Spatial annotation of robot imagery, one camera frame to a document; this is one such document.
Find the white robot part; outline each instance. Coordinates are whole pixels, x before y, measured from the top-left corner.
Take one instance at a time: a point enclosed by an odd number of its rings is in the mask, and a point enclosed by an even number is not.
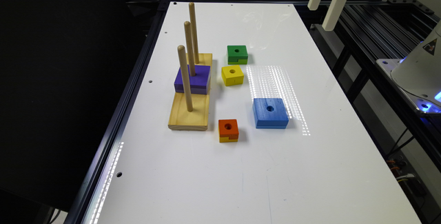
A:
[[[441,106],[441,25],[392,70],[392,80],[404,91]]]

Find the purple block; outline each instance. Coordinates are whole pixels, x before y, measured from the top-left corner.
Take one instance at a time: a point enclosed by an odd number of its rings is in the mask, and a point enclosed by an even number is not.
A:
[[[192,77],[188,74],[188,77],[190,78],[190,90],[192,94],[207,94],[210,77],[210,66],[195,65],[194,71],[196,72],[196,76]],[[174,81],[174,90],[176,92],[184,93],[184,85],[182,83],[182,74],[180,68],[178,71],[178,75],[176,76],[176,80]]]

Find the blue light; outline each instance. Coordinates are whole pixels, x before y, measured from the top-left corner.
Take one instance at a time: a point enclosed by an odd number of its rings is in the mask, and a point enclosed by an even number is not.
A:
[[[427,108],[425,108],[425,107],[422,106],[422,111],[424,111],[424,112],[428,112],[430,107],[432,107],[431,104],[423,104],[423,105],[426,105],[426,107],[427,107]]]
[[[441,92],[438,92],[438,94],[436,94],[435,96],[435,100],[441,102]]]

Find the wooden peg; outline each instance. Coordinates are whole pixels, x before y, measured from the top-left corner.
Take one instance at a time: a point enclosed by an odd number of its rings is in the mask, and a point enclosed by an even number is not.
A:
[[[187,59],[185,58],[185,47],[178,46],[179,63],[181,65],[182,82],[184,85],[185,102],[187,103],[187,111],[193,111],[192,93],[190,92],[190,79],[188,77]]]
[[[196,31],[196,11],[194,10],[194,3],[189,3],[188,7],[190,9],[190,22],[192,23],[194,62],[195,64],[199,64],[198,33]]]
[[[194,77],[196,76],[196,72],[194,71],[194,55],[193,55],[192,31],[191,31],[190,22],[186,21],[184,23],[184,30],[185,30],[185,41],[187,42],[188,65],[190,67],[190,76]]]

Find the wooden base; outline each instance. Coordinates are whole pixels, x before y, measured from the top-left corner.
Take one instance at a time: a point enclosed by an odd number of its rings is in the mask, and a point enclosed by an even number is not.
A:
[[[212,66],[213,54],[199,54],[198,65]],[[187,111],[184,93],[175,93],[168,121],[171,130],[205,131],[208,128],[209,90],[205,94],[192,94],[193,111]]]

